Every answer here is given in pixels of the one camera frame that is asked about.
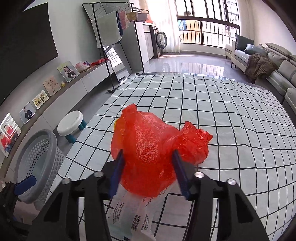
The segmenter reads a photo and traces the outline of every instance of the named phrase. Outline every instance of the hanging cloth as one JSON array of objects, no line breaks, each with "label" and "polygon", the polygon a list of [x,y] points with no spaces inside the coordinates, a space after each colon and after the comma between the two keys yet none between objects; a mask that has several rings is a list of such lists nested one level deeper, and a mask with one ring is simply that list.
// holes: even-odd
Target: hanging cloth
[{"label": "hanging cloth", "polygon": [[119,19],[120,19],[122,29],[123,30],[127,29],[128,26],[129,26],[129,21],[128,21],[128,18],[126,16],[125,10],[119,12]]},{"label": "hanging cloth", "polygon": [[116,19],[117,19],[117,24],[118,24],[118,29],[119,29],[120,36],[122,36],[123,35],[123,29],[122,29],[122,26],[121,26],[118,11],[116,11]]},{"label": "hanging cloth", "polygon": [[138,22],[145,23],[148,20],[148,13],[138,13]]},{"label": "hanging cloth", "polygon": [[[104,47],[113,45],[122,39],[119,30],[118,18],[119,16],[116,11],[108,13],[103,17],[97,18],[102,45]],[[96,29],[96,23],[95,21],[92,21],[91,23],[96,35],[97,48],[101,48],[99,36]]]},{"label": "hanging cloth", "polygon": [[137,21],[138,20],[138,14],[137,12],[127,12],[126,13],[126,16],[129,20],[129,22],[132,22],[132,21]]}]

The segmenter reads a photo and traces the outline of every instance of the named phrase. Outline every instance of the white tablecloth with black grid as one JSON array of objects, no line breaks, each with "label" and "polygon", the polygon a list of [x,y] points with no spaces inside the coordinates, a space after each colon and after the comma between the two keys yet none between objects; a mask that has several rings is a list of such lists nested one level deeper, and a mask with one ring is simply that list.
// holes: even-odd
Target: white tablecloth with black grid
[{"label": "white tablecloth with black grid", "polygon": [[[183,74],[128,78],[82,131],[59,169],[51,192],[62,178],[86,178],[113,160],[110,144],[114,122],[132,103],[139,111],[152,112],[178,129],[190,121],[212,134],[209,156],[199,170],[215,180],[235,179],[256,209],[269,239],[280,237],[296,210],[295,127],[272,93],[232,80]],[[114,205],[105,202],[106,211]],[[154,215],[151,230],[156,240],[183,240],[192,207],[175,185]],[[82,235],[82,201],[79,217]],[[216,199],[212,226],[211,240],[216,240]]]}]

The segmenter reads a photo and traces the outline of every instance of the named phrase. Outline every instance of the laundry basket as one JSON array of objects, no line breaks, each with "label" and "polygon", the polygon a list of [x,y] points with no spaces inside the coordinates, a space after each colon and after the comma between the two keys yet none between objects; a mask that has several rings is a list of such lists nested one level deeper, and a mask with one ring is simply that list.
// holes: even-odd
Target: laundry basket
[{"label": "laundry basket", "polygon": [[19,196],[20,200],[28,204],[34,203],[35,208],[40,210],[64,159],[64,154],[57,147],[57,138],[50,130],[35,133],[18,157],[15,180],[19,183],[33,175],[37,182]]}]

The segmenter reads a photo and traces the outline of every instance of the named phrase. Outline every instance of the blue stool leg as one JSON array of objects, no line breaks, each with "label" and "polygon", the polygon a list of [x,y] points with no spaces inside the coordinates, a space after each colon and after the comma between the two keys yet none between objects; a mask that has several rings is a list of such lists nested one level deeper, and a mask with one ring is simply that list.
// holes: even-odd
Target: blue stool leg
[{"label": "blue stool leg", "polygon": [[79,130],[81,130],[81,131],[84,129],[84,127],[83,127],[82,124],[80,124],[80,125],[78,126],[78,128],[79,128]]},{"label": "blue stool leg", "polygon": [[82,125],[83,127],[86,127],[87,123],[85,122],[84,119],[82,119],[81,125]]},{"label": "blue stool leg", "polygon": [[74,142],[76,141],[76,139],[71,134],[70,135],[67,135],[65,137],[66,137],[66,139],[67,139],[67,141],[69,143],[73,143],[74,144]]}]

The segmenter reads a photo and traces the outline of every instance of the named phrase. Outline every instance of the black tv screen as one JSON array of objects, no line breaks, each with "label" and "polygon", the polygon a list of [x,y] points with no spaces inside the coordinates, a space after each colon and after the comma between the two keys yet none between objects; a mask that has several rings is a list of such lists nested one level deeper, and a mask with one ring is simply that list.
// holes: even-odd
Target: black tv screen
[{"label": "black tv screen", "polygon": [[26,77],[57,56],[47,3],[23,11],[0,36],[0,104]]}]

